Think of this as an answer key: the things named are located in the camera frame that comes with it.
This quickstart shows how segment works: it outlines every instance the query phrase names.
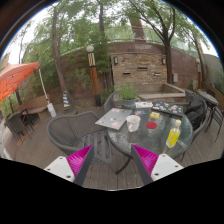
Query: potted plant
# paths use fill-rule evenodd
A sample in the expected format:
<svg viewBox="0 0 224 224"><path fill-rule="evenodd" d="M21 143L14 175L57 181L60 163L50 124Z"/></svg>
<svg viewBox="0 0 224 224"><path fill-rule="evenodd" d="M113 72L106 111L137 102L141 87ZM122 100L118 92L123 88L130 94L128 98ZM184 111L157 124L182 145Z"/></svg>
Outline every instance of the potted plant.
<svg viewBox="0 0 224 224"><path fill-rule="evenodd" d="M124 83L118 88L118 95L123 100L122 108L124 109L135 109L135 101L138 93L133 85Z"/></svg>

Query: glass table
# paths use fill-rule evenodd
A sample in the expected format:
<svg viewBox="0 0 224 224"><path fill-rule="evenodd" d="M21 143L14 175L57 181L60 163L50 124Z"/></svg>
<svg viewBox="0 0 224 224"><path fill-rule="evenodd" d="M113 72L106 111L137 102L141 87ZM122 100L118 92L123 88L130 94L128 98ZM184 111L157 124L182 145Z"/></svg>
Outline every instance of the glass table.
<svg viewBox="0 0 224 224"><path fill-rule="evenodd" d="M209 103L213 104L214 106L217 106L219 104L219 102L215 99L215 97L211 96L210 94L202 91L202 90L198 90L198 94L200 96L202 96L205 101L208 101Z"/></svg>
<svg viewBox="0 0 224 224"><path fill-rule="evenodd" d="M136 111L141 110L144 110L146 114L140 115L141 121L136 132L128 131L127 122L123 124L119 131L108 128L108 136L111 143L122 154L128 157L126 164L118 170L116 174L120 173L132 159L131 144L146 148L158 155L166 153L171 158L175 158L184 153L192 142L193 128L185 114L180 117L175 114L154 111L153 109L151 110L151 108L136 108L132 111L132 114L135 114ZM160 116L158 118L151 118L151 112L160 113ZM171 126L177 119L181 120L181 134L176 145L173 148L168 148L166 145L166 140ZM146 123L149 121L154 121L157 124L157 127L155 129L149 129L146 126Z"/></svg>

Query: bench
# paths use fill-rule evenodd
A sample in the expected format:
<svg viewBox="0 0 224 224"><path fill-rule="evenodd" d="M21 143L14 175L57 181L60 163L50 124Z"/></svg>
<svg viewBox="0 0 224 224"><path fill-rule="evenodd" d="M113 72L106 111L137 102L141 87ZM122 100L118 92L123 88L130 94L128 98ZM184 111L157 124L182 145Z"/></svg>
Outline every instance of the bench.
<svg viewBox="0 0 224 224"><path fill-rule="evenodd" d="M38 98L32 99L30 101L27 101L23 103L22 105L19 105L17 107L17 111L22 111L27 108L29 114L38 114L40 120L44 121L47 117L50 116L50 112L48 111L47 105L48 103L44 95L44 96L40 96Z"/></svg>

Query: patio floor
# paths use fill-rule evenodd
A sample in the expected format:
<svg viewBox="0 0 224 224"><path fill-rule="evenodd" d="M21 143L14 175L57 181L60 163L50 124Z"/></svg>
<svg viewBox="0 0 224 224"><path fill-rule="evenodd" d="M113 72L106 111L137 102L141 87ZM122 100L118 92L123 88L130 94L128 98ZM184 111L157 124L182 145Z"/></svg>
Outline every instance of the patio floor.
<svg viewBox="0 0 224 224"><path fill-rule="evenodd" d="M57 108L57 115L62 114L62 108L63 105L61 105L61 108L60 106ZM69 114L75 114L77 110L78 113L92 110L99 117L104 114L103 107L76 107L76 109ZM22 144L18 135L12 134L8 128L5 129L3 146L14 161L31 164L44 169L58 156L66 156L50 142L47 136L46 126L51 119L51 117L48 117L45 121L41 122L39 118L36 118L34 120L34 131L29 126L27 128L32 139L26 137ZM219 128L218 124L213 121L210 130L205 133L207 125L208 122L194 143L187 149L183 161L180 162L182 155L175 159L183 167L208 162L221 157L224 149L224 138L222 137L224 136L224 125L222 125L216 142L215 139ZM118 170L124 165L125 161L127 161L127 157L115 148L112 148L112 150L114 154L112 167ZM131 160L129 165L118 175L114 174L111 167L107 164L90 165L83 184L84 188L101 190L125 190L141 186L143 186L143 183L133 160Z"/></svg>

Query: yellow drink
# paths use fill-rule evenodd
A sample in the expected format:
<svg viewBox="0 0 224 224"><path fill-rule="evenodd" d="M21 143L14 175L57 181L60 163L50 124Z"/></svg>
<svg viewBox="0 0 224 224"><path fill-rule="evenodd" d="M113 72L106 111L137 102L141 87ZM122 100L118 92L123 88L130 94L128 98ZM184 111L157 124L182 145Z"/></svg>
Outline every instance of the yellow drink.
<svg viewBox="0 0 224 224"><path fill-rule="evenodd" d="M181 124L181 121L176 120L175 126L172 129L170 129L169 136L166 140L166 145L169 148L172 148L176 145L176 142L180 136L180 124Z"/></svg>

